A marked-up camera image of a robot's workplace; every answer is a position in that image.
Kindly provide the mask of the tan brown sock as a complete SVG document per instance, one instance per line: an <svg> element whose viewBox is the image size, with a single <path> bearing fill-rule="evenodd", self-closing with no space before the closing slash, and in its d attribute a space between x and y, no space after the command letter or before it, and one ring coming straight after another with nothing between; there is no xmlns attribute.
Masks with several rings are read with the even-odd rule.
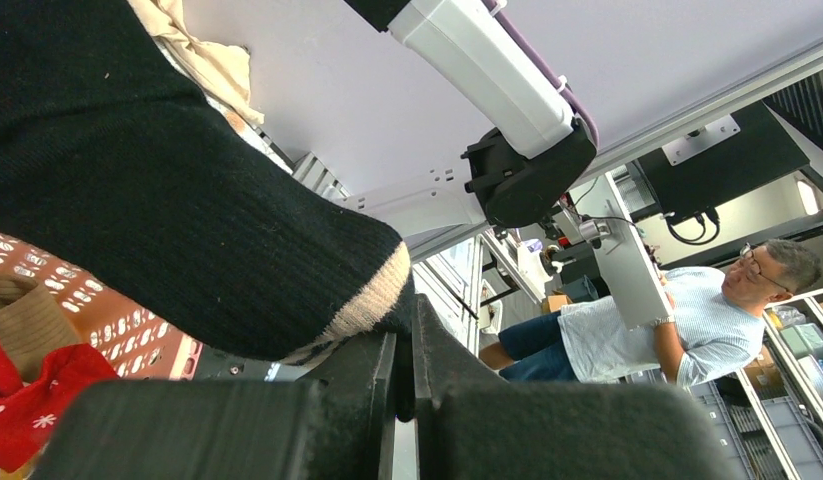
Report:
<svg viewBox="0 0 823 480"><path fill-rule="evenodd" d="M0 273L0 345L23 382L40 376L49 353L80 342L45 285L31 277Z"/></svg>

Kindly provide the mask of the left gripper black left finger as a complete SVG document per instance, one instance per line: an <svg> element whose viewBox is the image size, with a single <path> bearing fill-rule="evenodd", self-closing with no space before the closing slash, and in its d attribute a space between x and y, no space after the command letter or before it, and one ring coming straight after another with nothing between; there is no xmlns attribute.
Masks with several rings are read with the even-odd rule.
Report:
<svg viewBox="0 0 823 480"><path fill-rule="evenodd" d="M357 336L295 381L115 380L63 414L37 479L384 479L397 340Z"/></svg>

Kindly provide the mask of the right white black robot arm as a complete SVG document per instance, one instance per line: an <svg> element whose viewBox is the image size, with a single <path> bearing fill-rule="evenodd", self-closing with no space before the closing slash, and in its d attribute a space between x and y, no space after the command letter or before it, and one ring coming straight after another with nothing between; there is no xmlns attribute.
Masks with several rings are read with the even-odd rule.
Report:
<svg viewBox="0 0 823 480"><path fill-rule="evenodd" d="M341 200L409 237L539 222L597 154L598 128L501 1L355 1L353 10L426 60L492 123L458 164Z"/></svg>

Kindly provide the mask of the red snowflake sock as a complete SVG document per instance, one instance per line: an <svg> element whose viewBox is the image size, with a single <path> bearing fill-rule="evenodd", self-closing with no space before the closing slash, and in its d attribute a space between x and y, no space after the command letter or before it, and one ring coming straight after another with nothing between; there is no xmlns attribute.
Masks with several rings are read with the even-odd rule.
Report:
<svg viewBox="0 0 823 480"><path fill-rule="evenodd" d="M0 469L25 466L83 390L117 378L108 360L72 332L33 340L0 335Z"/></svg>

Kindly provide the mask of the black sock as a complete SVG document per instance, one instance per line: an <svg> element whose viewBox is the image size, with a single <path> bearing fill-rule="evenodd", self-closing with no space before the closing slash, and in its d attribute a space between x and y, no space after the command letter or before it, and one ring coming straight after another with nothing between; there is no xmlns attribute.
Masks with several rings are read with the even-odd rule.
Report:
<svg viewBox="0 0 823 480"><path fill-rule="evenodd" d="M318 362L416 309L401 236L245 142L124 1L0 1L0 232L240 357Z"/></svg>

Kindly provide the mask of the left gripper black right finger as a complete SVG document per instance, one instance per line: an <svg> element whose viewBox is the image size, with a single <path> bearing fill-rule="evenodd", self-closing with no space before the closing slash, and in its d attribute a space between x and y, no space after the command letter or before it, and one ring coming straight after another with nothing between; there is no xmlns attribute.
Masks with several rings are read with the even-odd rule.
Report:
<svg viewBox="0 0 823 480"><path fill-rule="evenodd" d="M734 479L706 410L656 384L510 383L415 298L423 479Z"/></svg>

